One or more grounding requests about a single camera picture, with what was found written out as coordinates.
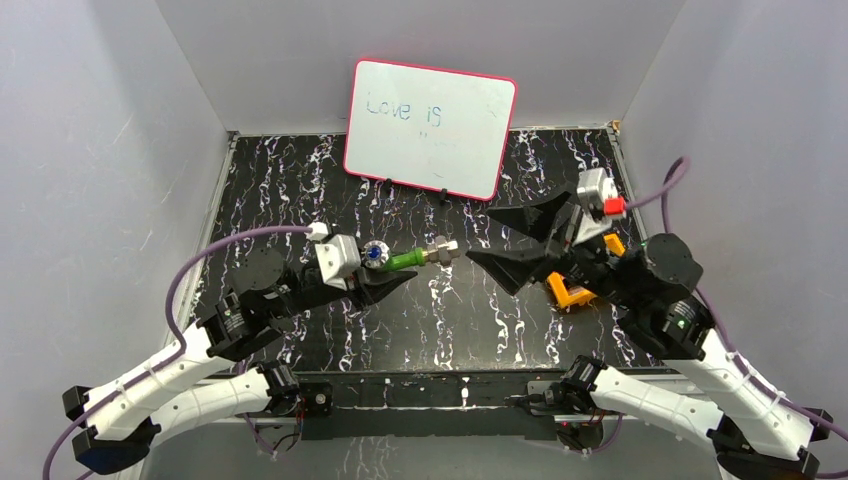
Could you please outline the green water faucet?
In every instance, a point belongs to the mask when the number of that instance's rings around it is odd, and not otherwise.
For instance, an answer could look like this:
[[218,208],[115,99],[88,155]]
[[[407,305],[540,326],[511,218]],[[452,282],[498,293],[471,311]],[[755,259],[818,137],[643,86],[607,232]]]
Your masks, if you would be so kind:
[[395,272],[424,266],[426,263],[425,251],[422,248],[393,253],[389,246],[380,240],[371,240],[363,246],[362,264],[371,270]]

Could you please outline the silver hex nut fitting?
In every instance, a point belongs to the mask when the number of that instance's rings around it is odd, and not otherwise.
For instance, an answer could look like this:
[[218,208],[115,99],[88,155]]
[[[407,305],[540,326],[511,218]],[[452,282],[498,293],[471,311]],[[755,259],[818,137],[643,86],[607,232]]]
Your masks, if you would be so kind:
[[424,259],[427,263],[451,266],[453,261],[460,256],[459,245],[456,240],[451,240],[443,235],[438,235],[433,242],[428,244],[424,250]]

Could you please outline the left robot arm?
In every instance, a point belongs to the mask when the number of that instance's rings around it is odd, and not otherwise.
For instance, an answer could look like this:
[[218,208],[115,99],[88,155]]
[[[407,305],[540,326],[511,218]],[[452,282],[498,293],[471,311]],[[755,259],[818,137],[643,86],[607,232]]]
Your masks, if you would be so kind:
[[75,460],[109,475],[213,421],[262,411],[286,416],[300,409],[298,380],[280,360],[260,362],[226,381],[200,382],[245,364],[279,338],[276,321],[342,299],[359,309],[374,305],[427,262],[421,248],[392,255],[379,241],[358,246],[343,236],[316,244],[315,253],[309,263],[292,268],[275,249],[252,250],[232,271],[209,317],[111,383],[64,392],[65,414],[80,430],[72,440]]

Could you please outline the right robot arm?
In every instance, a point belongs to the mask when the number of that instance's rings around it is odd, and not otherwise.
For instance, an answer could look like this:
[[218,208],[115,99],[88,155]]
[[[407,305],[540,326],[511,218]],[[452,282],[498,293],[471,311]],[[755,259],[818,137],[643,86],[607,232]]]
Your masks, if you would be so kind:
[[739,479],[818,479],[813,442],[834,430],[823,410],[788,401],[723,338],[695,290],[703,270],[676,235],[649,237],[620,255],[603,235],[631,204],[615,189],[581,187],[488,216],[534,240],[523,250],[472,250],[469,259],[509,294],[556,273],[624,312],[620,328],[640,349],[684,375],[703,400],[672,393],[579,356],[560,381],[514,396],[533,414],[611,410],[704,445]]

